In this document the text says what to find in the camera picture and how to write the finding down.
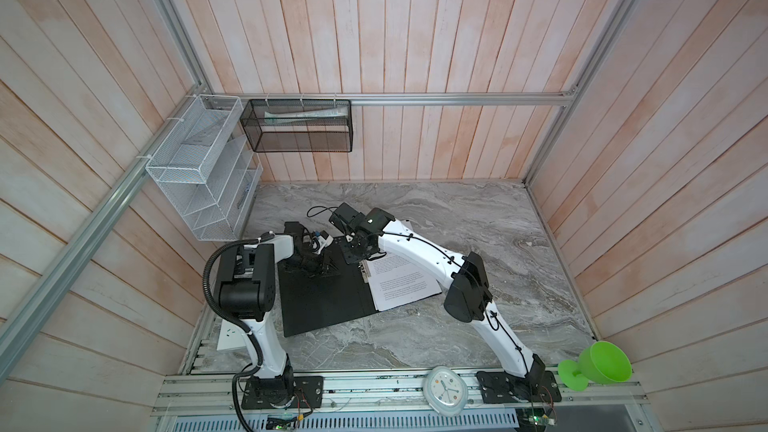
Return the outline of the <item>blue black file folder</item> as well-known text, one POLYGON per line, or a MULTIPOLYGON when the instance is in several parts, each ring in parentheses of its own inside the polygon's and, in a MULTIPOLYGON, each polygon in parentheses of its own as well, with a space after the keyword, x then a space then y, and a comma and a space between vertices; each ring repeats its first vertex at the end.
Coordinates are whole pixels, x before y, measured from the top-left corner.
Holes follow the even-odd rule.
MULTIPOLYGON (((310 246, 307 238, 294 239, 310 246)), ((348 264, 340 244, 324 249, 336 267, 331 276, 306 276, 287 269, 287 259, 278 265, 283 334, 299 334, 367 317, 376 313, 369 285, 359 266, 348 264)))

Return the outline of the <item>white printed paper stack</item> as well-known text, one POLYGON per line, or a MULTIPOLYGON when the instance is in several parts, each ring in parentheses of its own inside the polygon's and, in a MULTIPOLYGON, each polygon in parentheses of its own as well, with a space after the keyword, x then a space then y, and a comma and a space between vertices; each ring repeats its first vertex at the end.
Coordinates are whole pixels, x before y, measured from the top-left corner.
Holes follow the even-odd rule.
POLYGON ((442 293, 438 281, 394 253, 366 261, 375 310, 384 312, 442 293))

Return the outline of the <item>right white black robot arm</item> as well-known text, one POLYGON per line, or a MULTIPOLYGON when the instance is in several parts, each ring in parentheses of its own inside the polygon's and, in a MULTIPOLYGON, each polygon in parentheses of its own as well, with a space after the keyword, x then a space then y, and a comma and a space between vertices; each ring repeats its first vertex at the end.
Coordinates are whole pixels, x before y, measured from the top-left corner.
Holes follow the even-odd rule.
POLYGON ((462 255, 439 246, 379 208, 363 214, 343 203, 331 213, 329 222, 344 235, 341 248, 348 263, 385 253, 399 256, 434 277, 445 289, 443 307, 447 313, 470 324, 497 356, 509 382, 508 394, 520 401, 533 398, 546 366, 502 317, 480 255, 462 255))

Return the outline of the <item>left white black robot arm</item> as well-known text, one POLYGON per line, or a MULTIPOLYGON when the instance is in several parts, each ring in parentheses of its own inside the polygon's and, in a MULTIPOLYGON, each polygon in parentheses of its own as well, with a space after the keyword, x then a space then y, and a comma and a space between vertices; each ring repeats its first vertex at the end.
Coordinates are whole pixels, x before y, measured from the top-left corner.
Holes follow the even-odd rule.
POLYGON ((283 234, 267 232, 220 247, 203 274, 206 302, 243 336, 251 365, 234 375, 240 392, 256 407, 283 408, 322 396, 323 378, 297 378, 279 342, 272 310, 281 299, 284 332, 296 335, 329 326, 334 318, 334 238, 310 233, 298 222, 283 234))

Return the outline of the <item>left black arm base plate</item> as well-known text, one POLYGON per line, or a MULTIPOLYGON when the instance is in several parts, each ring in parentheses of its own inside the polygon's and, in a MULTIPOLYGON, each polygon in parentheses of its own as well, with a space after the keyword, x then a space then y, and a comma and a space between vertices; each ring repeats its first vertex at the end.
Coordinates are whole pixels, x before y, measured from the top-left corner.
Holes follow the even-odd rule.
POLYGON ((261 379, 254 377, 246 382, 241 400, 244 410, 314 410, 320 408, 324 378, 316 376, 278 377, 261 379))

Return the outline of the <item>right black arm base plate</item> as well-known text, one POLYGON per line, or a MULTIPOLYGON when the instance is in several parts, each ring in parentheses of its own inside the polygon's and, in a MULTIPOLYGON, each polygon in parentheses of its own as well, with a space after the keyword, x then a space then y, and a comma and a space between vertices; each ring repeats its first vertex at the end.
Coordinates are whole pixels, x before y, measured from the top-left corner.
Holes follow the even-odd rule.
POLYGON ((506 372, 478 371, 475 378, 485 404, 507 403, 558 403, 562 394, 550 371, 534 379, 518 378, 506 372))

